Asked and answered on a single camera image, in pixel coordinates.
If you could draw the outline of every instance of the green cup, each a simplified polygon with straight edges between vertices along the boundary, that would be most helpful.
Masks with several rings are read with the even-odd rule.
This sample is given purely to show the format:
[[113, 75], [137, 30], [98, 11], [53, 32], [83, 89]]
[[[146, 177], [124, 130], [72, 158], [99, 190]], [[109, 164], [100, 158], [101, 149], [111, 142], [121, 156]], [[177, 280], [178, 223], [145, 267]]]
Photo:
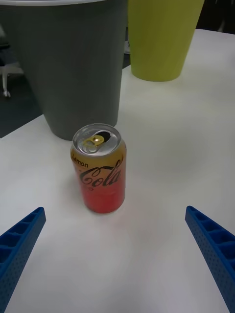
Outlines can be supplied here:
[[204, 0], [129, 0], [131, 70], [169, 81], [183, 68]]

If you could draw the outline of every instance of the coca-cola logo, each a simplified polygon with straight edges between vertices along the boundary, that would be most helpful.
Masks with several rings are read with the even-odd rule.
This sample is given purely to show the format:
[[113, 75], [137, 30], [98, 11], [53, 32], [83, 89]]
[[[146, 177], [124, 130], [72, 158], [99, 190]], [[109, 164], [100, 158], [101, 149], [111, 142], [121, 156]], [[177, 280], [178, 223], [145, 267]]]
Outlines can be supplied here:
[[[80, 174], [80, 179], [83, 184], [90, 185], [89, 189], [93, 190], [95, 187], [98, 187], [99, 185], [102, 186], [109, 186], [113, 183], [117, 182], [120, 174], [121, 169], [120, 165], [122, 164], [122, 160], [118, 160], [116, 162], [116, 165], [114, 167], [112, 166], [102, 166], [102, 167], [94, 167], [88, 171], [83, 172]], [[100, 177], [100, 175], [103, 174], [104, 170], [109, 170], [110, 173], [106, 177]]]

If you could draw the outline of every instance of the soda can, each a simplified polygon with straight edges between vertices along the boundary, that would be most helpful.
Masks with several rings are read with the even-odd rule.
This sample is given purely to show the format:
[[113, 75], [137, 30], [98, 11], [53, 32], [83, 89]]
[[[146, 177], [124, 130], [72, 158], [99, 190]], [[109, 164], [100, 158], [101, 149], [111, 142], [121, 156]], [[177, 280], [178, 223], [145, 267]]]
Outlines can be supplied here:
[[70, 156], [85, 205], [96, 213], [117, 210], [125, 199], [126, 145], [106, 124], [91, 124], [73, 137]]

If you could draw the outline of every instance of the chair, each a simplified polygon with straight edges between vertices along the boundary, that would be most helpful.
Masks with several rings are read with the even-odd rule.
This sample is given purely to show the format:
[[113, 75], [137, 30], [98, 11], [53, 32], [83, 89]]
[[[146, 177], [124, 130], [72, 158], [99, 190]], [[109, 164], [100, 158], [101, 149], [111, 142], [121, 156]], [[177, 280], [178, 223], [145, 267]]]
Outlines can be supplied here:
[[0, 25], [0, 75], [2, 75], [3, 95], [6, 98], [10, 98], [11, 96], [10, 92], [7, 90], [7, 76], [9, 74], [23, 74], [23, 70], [18, 62], [11, 61], [8, 63], [5, 56], [10, 52], [10, 49], [10, 45]]

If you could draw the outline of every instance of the gray plastic container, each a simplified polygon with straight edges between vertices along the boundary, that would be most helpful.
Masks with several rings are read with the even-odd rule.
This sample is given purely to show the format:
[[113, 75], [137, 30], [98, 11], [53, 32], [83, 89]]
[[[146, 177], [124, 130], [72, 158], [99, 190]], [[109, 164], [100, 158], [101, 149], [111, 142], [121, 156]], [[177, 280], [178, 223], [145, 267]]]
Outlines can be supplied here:
[[0, 0], [0, 22], [57, 136], [116, 125], [126, 19], [127, 0]]

